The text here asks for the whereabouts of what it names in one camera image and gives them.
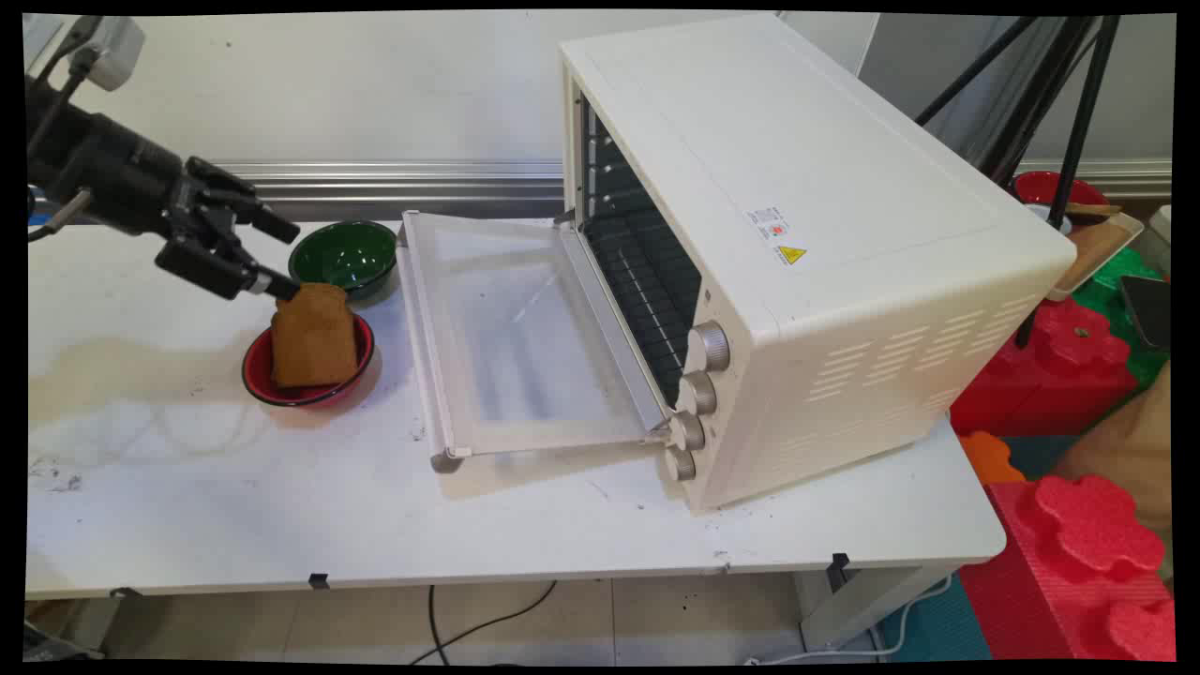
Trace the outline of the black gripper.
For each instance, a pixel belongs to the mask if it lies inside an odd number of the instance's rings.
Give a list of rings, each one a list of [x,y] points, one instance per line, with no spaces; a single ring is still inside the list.
[[[184,161],[98,112],[80,110],[62,91],[26,78],[29,184],[66,205],[89,195],[90,219],[139,235],[166,235],[155,265],[202,289],[233,300],[240,293],[292,300],[300,283],[254,258],[238,235],[250,225],[284,244],[300,228],[280,217],[248,181],[200,157],[186,161],[198,185],[196,204],[227,211],[188,211],[176,204]]]

